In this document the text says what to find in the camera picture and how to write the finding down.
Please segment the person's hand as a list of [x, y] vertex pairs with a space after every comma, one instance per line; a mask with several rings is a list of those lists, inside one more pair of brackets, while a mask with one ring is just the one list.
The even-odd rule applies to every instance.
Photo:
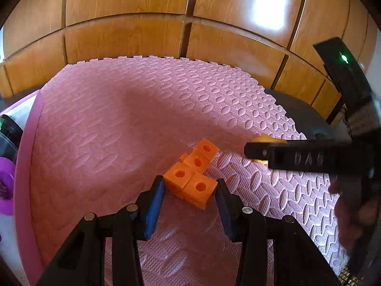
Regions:
[[359, 209], [350, 207], [342, 197], [336, 202], [335, 216], [338, 223], [339, 243], [345, 250], [351, 250], [365, 227], [376, 222], [380, 215], [380, 195], [369, 200]]

